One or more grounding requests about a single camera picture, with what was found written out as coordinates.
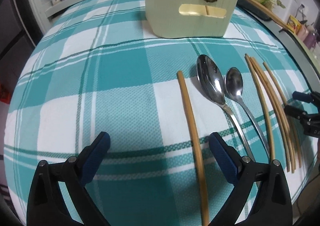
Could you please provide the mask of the small steel spoon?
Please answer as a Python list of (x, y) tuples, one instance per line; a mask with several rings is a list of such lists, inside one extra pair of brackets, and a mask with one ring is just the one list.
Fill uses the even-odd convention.
[(260, 126), (258, 125), (256, 119), (254, 118), (251, 111), (248, 109), (248, 107), (245, 105), (244, 101), (242, 100), (242, 91), (243, 91), (243, 79), (242, 74), (236, 67), (231, 67), (225, 76), (225, 89), (227, 96), (237, 102), (242, 108), (244, 109), (245, 113), (249, 117), (252, 125), (254, 126), (262, 144), (266, 151), (268, 159), (270, 159), (270, 148), (268, 146), (267, 139), (265, 138), (262, 130), (260, 129)]

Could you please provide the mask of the dark refrigerator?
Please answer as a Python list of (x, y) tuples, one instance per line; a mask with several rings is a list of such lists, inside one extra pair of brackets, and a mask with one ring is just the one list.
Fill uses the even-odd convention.
[(25, 65), (42, 37), (29, 0), (1, 0), (1, 63)]

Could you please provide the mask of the yellow snack packet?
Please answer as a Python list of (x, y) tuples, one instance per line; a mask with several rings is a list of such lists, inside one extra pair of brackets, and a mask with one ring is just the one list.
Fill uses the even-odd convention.
[(287, 21), (287, 26), (294, 34), (297, 35), (302, 27), (302, 24), (293, 15), (290, 15)]

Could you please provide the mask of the pink purple cups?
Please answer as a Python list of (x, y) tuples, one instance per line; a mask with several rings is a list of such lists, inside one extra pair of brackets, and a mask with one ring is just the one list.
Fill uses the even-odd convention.
[(306, 45), (308, 49), (311, 49), (315, 46), (317, 37), (317, 30), (312, 25), (302, 25), (298, 32), (298, 38)]

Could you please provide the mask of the wooden cutting board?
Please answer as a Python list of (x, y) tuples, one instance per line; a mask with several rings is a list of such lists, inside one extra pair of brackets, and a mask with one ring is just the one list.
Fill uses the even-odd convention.
[(283, 29), (285, 29), (286, 31), (290, 31), (293, 34), (293, 31), (287, 26), (287, 24), (285, 24), (284, 21), (282, 21), (271, 10), (267, 9), (260, 3), (256, 2), (255, 0), (238, 0), (237, 5), (264, 21), (273, 20)]

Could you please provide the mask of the teal plaid tablecloth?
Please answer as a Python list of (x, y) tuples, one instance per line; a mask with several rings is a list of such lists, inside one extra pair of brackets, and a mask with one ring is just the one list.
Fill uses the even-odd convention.
[(77, 155), (100, 132), (111, 147), (86, 189), (112, 225), (200, 225), (200, 194), (177, 72), (188, 88), (214, 217), (232, 191), (208, 148), (221, 134), (244, 147), (225, 112), (204, 95), (195, 64), (208, 55), (225, 74), (242, 73), (243, 99), (265, 128), (245, 56), (267, 64), (288, 102), (309, 86), (283, 45), (235, 9), (221, 38), (163, 39), (145, 0), (84, 0), (69, 8), (28, 58), (14, 89), (4, 136), (10, 197), (26, 221), (37, 164)]

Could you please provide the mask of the cream utensil basket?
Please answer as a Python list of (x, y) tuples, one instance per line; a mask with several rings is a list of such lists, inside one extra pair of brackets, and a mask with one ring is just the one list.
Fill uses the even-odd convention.
[(145, 0), (145, 15), (159, 37), (222, 37), (237, 1)]

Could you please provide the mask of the large steel spoon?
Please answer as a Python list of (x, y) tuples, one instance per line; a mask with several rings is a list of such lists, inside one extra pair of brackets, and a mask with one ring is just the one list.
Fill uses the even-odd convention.
[(251, 158), (251, 160), (255, 161), (244, 132), (242, 131), (242, 128), (240, 127), (240, 124), (237, 121), (233, 111), (225, 101), (225, 85), (223, 83), (222, 74), (219, 68), (209, 56), (202, 54), (197, 58), (196, 70), (197, 78), (205, 95), (210, 99), (211, 102), (217, 104), (226, 112), (238, 132), (247, 155)]

